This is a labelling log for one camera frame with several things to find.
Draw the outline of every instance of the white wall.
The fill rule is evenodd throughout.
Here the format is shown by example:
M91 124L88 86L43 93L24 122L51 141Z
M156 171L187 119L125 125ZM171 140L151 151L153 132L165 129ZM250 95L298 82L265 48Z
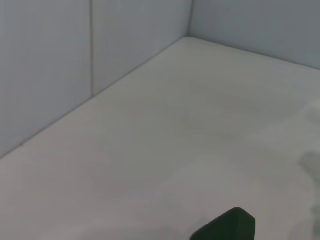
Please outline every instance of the white wall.
M185 36L192 0L93 0L97 94Z
M0 156L90 87L89 0L0 0Z
M319 0L195 0L191 36L320 69Z

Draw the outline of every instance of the green plastic object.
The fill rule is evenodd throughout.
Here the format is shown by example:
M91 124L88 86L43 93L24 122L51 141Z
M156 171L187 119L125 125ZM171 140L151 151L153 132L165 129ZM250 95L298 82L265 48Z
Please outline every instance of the green plastic object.
M194 233L191 240L255 240L256 220L236 207Z

